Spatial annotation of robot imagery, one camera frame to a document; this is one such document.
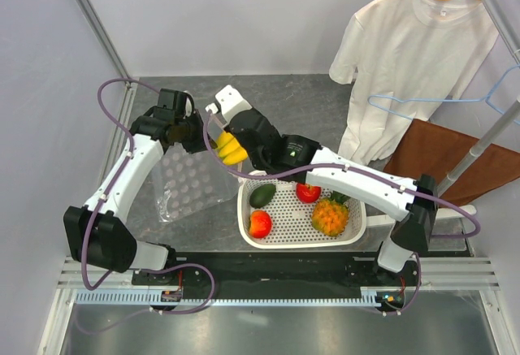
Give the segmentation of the clear zip top bag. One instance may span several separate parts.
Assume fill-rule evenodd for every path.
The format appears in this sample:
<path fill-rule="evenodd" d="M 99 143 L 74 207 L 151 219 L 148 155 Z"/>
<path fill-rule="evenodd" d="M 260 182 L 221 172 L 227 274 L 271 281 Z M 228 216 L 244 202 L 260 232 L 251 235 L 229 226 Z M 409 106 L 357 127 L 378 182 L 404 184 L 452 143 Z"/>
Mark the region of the clear zip top bag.
<path fill-rule="evenodd" d="M 176 144 L 150 172 L 159 220 L 174 222 L 234 198 L 239 183 L 207 151 L 186 152 Z"/>

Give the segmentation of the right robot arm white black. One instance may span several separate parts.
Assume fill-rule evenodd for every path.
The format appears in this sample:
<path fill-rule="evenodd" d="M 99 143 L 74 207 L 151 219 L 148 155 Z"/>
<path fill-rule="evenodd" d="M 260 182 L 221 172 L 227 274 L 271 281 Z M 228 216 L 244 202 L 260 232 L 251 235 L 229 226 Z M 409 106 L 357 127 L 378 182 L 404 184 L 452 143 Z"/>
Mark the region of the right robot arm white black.
<path fill-rule="evenodd" d="M 414 180 L 357 165 L 329 148 L 298 135 L 282 135 L 258 110 L 227 112 L 230 132 L 245 149 L 263 179 L 307 183 L 357 199 L 394 219 L 390 235 L 372 264 L 384 285 L 401 276 L 412 253 L 428 251 L 438 205 L 436 182 L 429 175 Z"/>

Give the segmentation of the yellow banana bunch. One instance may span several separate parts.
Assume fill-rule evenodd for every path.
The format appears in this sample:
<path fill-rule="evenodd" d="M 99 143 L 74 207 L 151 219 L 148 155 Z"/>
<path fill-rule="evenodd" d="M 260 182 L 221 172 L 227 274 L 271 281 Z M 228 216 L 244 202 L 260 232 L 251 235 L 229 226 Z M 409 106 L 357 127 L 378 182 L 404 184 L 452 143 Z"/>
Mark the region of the yellow banana bunch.
<path fill-rule="evenodd" d="M 248 154 L 230 132 L 222 132 L 217 141 L 217 155 L 227 166 L 236 165 L 247 159 Z"/>

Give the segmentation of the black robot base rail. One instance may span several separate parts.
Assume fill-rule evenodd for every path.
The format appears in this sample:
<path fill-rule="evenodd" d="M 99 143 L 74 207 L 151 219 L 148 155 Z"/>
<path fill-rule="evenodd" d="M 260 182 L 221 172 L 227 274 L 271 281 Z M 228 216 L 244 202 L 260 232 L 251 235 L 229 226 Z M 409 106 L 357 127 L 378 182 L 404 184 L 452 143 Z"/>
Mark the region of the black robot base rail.
<path fill-rule="evenodd" d="M 186 252 L 167 266 L 200 264 L 214 276 L 215 300 L 354 298 L 363 288 L 412 288 L 414 260 L 393 274 L 375 265 L 374 253 Z"/>

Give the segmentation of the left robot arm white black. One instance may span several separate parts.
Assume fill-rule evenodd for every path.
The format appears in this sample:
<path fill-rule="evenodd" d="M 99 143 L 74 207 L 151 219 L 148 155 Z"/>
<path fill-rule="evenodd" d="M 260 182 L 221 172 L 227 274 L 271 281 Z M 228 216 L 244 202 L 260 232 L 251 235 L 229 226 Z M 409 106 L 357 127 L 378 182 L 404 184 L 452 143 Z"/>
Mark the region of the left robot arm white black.
<path fill-rule="evenodd" d="M 160 284 L 171 284 L 178 265 L 167 246 L 137 240 L 127 229 L 128 214 L 147 175 L 169 148 L 182 145 L 189 154 L 205 150 L 203 122 L 186 92 L 162 89 L 158 103 L 139 116 L 127 143 L 102 185 L 81 207 L 64 216 L 74 260 L 108 271 L 149 270 Z"/>

